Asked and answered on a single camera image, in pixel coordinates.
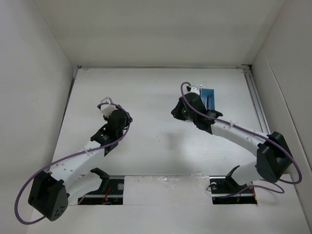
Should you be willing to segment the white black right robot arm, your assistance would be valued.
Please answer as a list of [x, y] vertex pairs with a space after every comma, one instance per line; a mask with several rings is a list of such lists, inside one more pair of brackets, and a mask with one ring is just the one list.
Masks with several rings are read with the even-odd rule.
[[242, 130], [226, 121], [221, 112], [206, 109], [200, 96], [195, 93], [180, 97], [171, 114], [175, 119], [189, 120], [198, 129], [225, 138], [255, 156], [253, 162], [238, 165], [226, 175], [225, 186], [231, 192], [237, 192], [243, 185], [256, 180], [275, 183], [292, 164], [289, 148], [280, 133], [266, 136], [256, 131]]

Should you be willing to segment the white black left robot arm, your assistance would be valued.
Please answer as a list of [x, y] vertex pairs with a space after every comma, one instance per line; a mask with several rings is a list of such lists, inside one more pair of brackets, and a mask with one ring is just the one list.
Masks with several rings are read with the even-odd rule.
[[50, 221], [60, 218], [79, 197], [92, 191], [107, 191], [110, 176], [100, 163], [127, 134], [132, 118], [116, 107], [104, 119], [106, 124], [80, 152], [53, 162], [48, 172], [42, 169], [32, 177], [28, 203]]

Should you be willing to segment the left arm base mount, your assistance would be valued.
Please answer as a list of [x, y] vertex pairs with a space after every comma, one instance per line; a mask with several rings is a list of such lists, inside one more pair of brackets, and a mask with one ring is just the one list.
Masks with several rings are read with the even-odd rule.
[[122, 205], [125, 176], [110, 176], [99, 168], [90, 171], [101, 183], [97, 190], [90, 191], [78, 198], [78, 205]]

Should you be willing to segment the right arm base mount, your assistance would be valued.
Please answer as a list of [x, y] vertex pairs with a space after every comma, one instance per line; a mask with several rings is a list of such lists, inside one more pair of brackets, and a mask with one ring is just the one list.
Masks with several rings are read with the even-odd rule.
[[248, 184], [238, 185], [232, 178], [238, 167], [234, 167], [227, 175], [213, 175], [209, 178], [210, 184], [206, 190], [211, 193], [214, 205], [257, 204], [254, 189], [248, 188], [240, 192]]

